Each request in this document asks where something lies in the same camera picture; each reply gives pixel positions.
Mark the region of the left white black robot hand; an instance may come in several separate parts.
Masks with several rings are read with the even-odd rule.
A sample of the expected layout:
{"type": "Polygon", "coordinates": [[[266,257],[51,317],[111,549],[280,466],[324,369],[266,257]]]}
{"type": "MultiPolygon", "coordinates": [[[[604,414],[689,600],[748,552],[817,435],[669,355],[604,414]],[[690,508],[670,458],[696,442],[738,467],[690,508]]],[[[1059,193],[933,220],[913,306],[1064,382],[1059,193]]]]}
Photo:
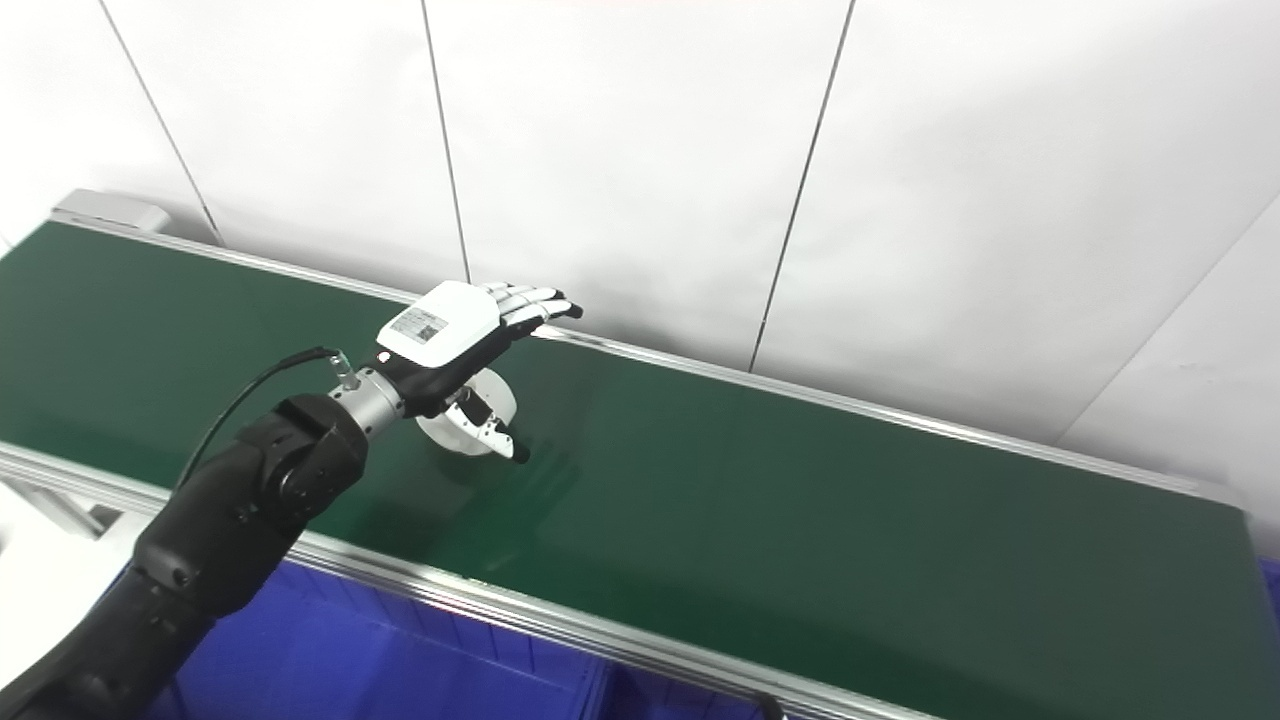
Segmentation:
{"type": "Polygon", "coordinates": [[[489,366],[547,323],[582,315],[552,287],[445,281],[378,332],[367,366],[436,446],[524,464],[530,451],[509,428],[515,395],[489,366]]]}

